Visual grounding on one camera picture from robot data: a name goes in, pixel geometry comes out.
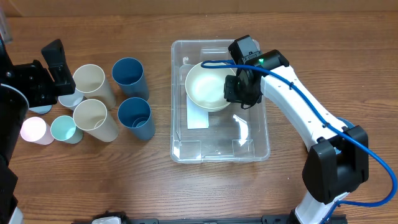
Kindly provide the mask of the small light blue cup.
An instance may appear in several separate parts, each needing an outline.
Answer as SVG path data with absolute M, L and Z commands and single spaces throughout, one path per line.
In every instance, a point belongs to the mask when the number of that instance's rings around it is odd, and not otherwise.
M 38 106 L 29 108 L 30 111 L 35 112 L 37 114 L 46 114 L 52 109 L 52 105 L 47 106 Z

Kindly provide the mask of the cream bowl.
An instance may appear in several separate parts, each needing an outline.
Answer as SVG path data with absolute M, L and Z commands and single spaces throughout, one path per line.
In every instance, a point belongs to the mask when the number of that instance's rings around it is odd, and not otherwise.
M 235 74 L 232 68 L 203 68 L 198 63 L 185 79 L 187 96 L 207 112 L 221 111 L 230 104 L 224 98 L 226 76 Z

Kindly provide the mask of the small pink cup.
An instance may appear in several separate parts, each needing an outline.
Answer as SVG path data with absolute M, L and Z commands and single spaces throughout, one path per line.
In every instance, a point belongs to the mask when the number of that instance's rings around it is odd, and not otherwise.
M 50 126 L 40 117 L 31 117 L 25 120 L 20 135 L 27 142 L 41 145 L 48 145 L 54 141 Z

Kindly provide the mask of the blue bowl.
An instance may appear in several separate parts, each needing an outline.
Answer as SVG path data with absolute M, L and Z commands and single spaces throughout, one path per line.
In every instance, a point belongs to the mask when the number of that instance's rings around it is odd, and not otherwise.
M 348 120 L 346 120 L 344 118 L 337 117 L 337 119 L 342 121 L 348 128 L 353 128 L 354 127 L 353 123 L 351 123 L 350 121 L 348 121 Z

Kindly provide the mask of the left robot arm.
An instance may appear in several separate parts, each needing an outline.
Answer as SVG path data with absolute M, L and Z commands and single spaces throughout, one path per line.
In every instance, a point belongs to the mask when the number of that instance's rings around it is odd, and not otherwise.
M 1 41 L 1 223 L 18 215 L 14 196 L 18 178 L 9 163 L 29 108 L 54 105 L 59 96 L 75 92 L 62 41 L 54 40 L 41 53 L 48 68 L 38 60 L 14 65 Z

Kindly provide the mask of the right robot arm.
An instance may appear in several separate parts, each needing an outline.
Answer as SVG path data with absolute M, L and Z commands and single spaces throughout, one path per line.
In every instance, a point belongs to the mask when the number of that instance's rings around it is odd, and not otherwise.
M 262 53 L 252 38 L 236 39 L 228 50 L 239 65 L 236 75 L 226 77 L 224 98 L 248 109 L 265 96 L 276 104 L 303 139 L 308 156 L 302 178 L 307 193 L 291 212 L 289 223 L 321 223 L 332 206 L 369 178 L 369 156 L 359 147 L 328 129 L 310 109 L 337 130 L 368 145 L 360 126 L 330 114 L 298 80 L 289 61 L 278 51 Z

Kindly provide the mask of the small grey cup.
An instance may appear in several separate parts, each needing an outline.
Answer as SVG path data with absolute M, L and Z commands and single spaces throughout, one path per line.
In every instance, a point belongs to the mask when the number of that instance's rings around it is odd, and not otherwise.
M 82 92 L 79 90 L 75 90 L 75 92 L 71 95 L 63 95 L 58 97 L 59 103 L 70 109 L 74 110 L 82 101 L 84 101 L 86 98 Z

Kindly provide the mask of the clear plastic storage bin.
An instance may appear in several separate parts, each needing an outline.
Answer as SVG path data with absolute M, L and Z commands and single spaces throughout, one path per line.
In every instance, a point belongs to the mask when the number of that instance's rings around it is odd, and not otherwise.
M 260 162 L 270 156 L 266 100 L 248 110 L 232 103 L 208 112 L 209 128 L 187 128 L 188 72 L 205 60 L 229 60 L 231 43 L 231 39 L 177 40 L 171 46 L 170 155 L 175 162 Z

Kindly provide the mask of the white label in bin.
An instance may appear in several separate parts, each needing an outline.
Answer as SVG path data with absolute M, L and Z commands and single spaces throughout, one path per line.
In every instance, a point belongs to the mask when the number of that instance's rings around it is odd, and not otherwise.
M 208 112 L 200 108 L 187 96 L 187 128 L 207 129 L 209 128 Z

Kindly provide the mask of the small mint green cup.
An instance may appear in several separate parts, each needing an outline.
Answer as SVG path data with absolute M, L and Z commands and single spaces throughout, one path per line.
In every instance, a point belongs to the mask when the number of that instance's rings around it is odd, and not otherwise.
M 67 115 L 56 118 L 50 126 L 50 132 L 54 139 L 69 144 L 77 144 L 83 139 L 83 131 Z

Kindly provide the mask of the tall beige cup,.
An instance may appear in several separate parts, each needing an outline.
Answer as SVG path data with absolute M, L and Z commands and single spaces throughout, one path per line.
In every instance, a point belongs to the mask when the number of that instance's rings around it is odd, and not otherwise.
M 106 78 L 104 70 L 95 64 L 79 67 L 73 74 L 76 89 L 86 98 L 102 101 L 108 110 L 116 106 L 116 97 Z
M 117 123 L 100 100 L 82 101 L 73 112 L 73 120 L 78 128 L 103 142 L 112 142 L 119 135 Z

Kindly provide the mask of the tall dark blue cup, rear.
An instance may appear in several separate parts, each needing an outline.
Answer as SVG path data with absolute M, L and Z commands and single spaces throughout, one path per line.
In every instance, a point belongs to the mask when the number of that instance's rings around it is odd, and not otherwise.
M 136 58 L 119 59 L 112 68 L 112 77 L 128 97 L 149 99 L 149 89 L 144 76 L 144 67 Z

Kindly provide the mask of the tall dark blue cup,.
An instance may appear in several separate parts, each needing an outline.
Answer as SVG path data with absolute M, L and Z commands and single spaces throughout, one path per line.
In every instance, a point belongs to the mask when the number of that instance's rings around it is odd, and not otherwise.
M 147 141 L 155 135 L 152 110 L 142 98 L 124 100 L 118 109 L 118 120 L 140 140 Z
M 149 89 L 144 76 L 144 67 L 136 58 L 119 59 L 112 68 L 112 77 L 128 97 L 149 99 Z

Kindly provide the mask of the tall dark blue cup, front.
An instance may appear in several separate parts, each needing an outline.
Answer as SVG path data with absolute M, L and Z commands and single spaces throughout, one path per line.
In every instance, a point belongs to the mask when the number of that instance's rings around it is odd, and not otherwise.
M 140 140 L 147 141 L 155 135 L 152 110 L 142 98 L 124 100 L 118 109 L 118 120 Z

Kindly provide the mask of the black rail at table edge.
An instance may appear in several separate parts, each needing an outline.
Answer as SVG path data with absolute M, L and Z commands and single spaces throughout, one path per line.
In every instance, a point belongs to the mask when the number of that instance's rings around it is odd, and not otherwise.
M 73 224 L 89 223 L 133 223 L 133 224 L 292 224 L 300 223 L 292 210 L 289 215 L 263 215 L 257 218 L 202 218 L 202 219 L 178 219 L 158 220 L 156 218 L 129 219 L 125 212 L 106 211 L 101 215 L 94 216 L 91 220 L 75 220 Z

